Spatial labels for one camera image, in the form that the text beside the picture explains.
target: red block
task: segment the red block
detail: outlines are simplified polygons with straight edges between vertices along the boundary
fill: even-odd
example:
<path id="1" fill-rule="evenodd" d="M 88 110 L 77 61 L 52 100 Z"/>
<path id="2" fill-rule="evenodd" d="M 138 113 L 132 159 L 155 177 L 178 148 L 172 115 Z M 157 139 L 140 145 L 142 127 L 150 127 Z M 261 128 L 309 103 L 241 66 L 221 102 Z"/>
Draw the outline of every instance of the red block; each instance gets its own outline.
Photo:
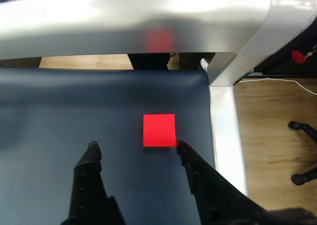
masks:
<path id="1" fill-rule="evenodd" d="M 143 117 L 144 147 L 175 147 L 175 115 L 145 114 Z"/>

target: white cable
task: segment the white cable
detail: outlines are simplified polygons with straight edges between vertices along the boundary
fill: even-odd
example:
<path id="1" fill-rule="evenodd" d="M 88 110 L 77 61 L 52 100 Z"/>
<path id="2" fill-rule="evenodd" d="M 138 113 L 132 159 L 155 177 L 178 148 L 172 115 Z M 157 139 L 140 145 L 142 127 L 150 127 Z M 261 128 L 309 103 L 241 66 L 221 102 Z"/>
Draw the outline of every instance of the white cable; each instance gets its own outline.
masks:
<path id="1" fill-rule="evenodd" d="M 261 80 L 276 80 L 276 81 L 288 81 L 288 82 L 294 82 L 296 84 L 298 84 L 300 87 L 302 87 L 304 90 L 308 91 L 309 93 L 313 94 L 313 95 L 317 95 L 317 93 L 310 91 L 309 89 L 305 88 L 304 86 L 302 86 L 300 83 L 298 83 L 296 80 L 284 80 L 284 79 L 272 79 L 272 78 L 263 78 L 263 79 L 256 79 L 256 80 L 242 80 L 239 81 L 239 83 L 242 82 L 252 82 L 252 81 L 261 81 Z"/>

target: chair wheel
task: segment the chair wheel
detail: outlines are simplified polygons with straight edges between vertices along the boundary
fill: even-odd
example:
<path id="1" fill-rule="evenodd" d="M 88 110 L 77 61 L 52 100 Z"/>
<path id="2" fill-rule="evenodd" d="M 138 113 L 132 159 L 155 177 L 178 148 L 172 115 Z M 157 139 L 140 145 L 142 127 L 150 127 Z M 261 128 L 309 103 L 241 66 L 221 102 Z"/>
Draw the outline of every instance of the chair wheel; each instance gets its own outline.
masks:
<path id="1" fill-rule="evenodd" d="M 305 184 L 305 180 L 301 174 L 294 174 L 291 177 L 291 180 L 296 185 L 303 185 Z"/>
<path id="2" fill-rule="evenodd" d="M 300 122 L 291 121 L 288 124 L 288 127 L 291 129 L 294 129 L 294 130 L 300 130 L 300 129 L 302 129 L 301 125 L 302 124 Z"/>

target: metal bar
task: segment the metal bar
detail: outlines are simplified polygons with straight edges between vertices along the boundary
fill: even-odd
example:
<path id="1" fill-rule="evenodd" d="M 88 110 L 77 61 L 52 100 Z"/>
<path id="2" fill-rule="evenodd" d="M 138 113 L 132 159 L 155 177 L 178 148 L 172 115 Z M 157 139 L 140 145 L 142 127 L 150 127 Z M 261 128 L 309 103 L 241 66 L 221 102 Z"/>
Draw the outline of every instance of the metal bar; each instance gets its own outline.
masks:
<path id="1" fill-rule="evenodd" d="M 209 87 L 211 130 L 216 170 L 241 193 L 247 182 L 233 87 Z"/>
<path id="2" fill-rule="evenodd" d="M 235 55 L 216 53 L 207 68 L 210 84 L 234 84 L 303 32 L 316 16 L 316 0 L 271 0 L 261 28 L 241 50 L 236 51 Z"/>
<path id="3" fill-rule="evenodd" d="M 236 52 L 270 0 L 16 0 L 0 5 L 0 59 Z"/>

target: chair leg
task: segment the chair leg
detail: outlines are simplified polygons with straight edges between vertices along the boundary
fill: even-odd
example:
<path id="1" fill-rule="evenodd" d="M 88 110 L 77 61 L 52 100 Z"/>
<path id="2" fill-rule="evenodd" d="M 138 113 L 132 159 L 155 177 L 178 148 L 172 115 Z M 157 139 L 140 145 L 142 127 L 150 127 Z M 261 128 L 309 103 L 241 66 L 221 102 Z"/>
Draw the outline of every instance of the chair leg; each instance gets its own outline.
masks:
<path id="1" fill-rule="evenodd" d="M 303 130 L 315 142 L 317 142 L 317 131 L 309 124 L 292 121 L 288 124 L 288 127 L 294 130 Z M 317 179 L 317 167 L 303 174 L 294 174 L 291 177 L 292 182 L 296 185 L 305 184 L 313 179 Z"/>
<path id="2" fill-rule="evenodd" d="M 317 167 L 303 174 L 294 174 L 291 177 L 292 182 L 296 185 L 305 184 L 313 179 L 317 179 Z"/>
<path id="3" fill-rule="evenodd" d="M 315 142 L 317 142 L 317 131 L 313 129 L 309 124 L 292 121 L 288 124 L 288 127 L 294 130 L 303 130 Z"/>

